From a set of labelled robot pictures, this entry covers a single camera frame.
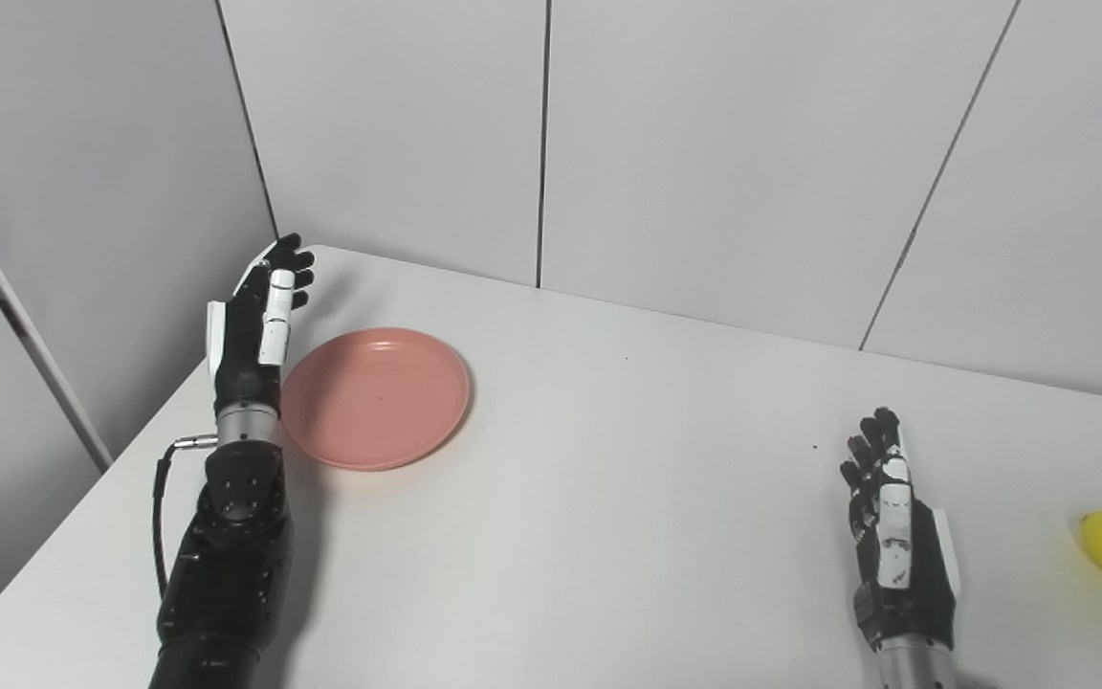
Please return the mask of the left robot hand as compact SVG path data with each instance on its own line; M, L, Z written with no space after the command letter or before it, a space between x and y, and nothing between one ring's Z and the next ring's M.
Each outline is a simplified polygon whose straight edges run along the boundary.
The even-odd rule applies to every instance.
M314 282L314 252L302 248L298 233L273 241L246 267L239 283L226 301L209 303L209 372L215 415L259 403L271 409L280 405L281 363L259 362L264 337L264 309L276 271L293 276L292 305L309 302L307 287Z

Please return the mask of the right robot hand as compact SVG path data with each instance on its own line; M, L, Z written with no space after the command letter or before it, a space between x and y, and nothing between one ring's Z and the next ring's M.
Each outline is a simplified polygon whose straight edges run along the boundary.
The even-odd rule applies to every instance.
M937 513L915 493L895 411L879 407L849 437L840 465L860 585L854 620L872 649L904 635L953 650L958 575Z

